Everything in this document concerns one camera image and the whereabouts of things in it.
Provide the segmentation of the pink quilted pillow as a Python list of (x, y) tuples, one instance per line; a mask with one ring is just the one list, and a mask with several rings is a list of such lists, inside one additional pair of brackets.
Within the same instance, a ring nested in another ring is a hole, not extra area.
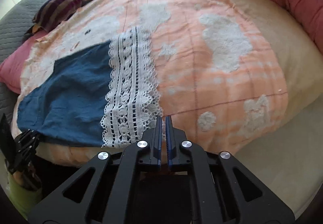
[(35, 41), (47, 34), (46, 31), (37, 32), (1, 63), (1, 83), (4, 83), (10, 91), (16, 94), (21, 93), (20, 76), (24, 62), (29, 57)]

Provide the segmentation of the green sleeve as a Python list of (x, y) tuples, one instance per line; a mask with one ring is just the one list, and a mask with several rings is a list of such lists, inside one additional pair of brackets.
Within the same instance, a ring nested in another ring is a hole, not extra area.
[(11, 174), (6, 169), (8, 176), (8, 197), (18, 212), (27, 219), (32, 208), (41, 201), (42, 184), (36, 175), (35, 167), (31, 162), (23, 171)]

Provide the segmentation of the blue denim pant lace hem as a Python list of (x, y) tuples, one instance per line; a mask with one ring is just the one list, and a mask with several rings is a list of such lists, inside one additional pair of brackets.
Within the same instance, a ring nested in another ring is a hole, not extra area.
[(17, 125), (55, 144), (125, 148), (162, 114), (157, 88), (151, 34), (135, 26), (56, 60), (20, 102)]

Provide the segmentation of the grey quilted headboard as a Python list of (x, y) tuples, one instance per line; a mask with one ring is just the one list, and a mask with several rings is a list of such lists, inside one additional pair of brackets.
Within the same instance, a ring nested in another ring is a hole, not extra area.
[[(33, 25), (33, 17), (47, 0), (21, 0), (1, 18), (1, 63), (31, 36), (26, 32)], [(1, 115), (12, 121), (14, 106), (20, 94), (1, 83)]]

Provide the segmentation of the purple striped pillow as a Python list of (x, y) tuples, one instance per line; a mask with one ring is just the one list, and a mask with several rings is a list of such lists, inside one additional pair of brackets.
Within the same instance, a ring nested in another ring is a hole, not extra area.
[(26, 33), (34, 35), (40, 30), (50, 32), (69, 19), (79, 8), (92, 0), (47, 0), (35, 14), (33, 25)]

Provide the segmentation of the cream bed sheet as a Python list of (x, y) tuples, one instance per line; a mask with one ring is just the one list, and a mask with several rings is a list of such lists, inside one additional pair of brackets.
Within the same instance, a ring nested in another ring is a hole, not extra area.
[(322, 184), (322, 54), (270, 0), (98, 0), (152, 33), (159, 105), (190, 140), (235, 154), (299, 218)]

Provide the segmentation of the orange white bear blanket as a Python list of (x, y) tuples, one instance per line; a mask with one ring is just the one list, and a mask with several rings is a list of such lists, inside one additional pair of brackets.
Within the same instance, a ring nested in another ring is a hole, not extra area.
[(93, 0), (32, 46), (20, 84), (14, 136), (41, 132), (69, 164), (141, 140), (157, 116), (237, 152), (288, 103), (271, 45), (230, 0)]

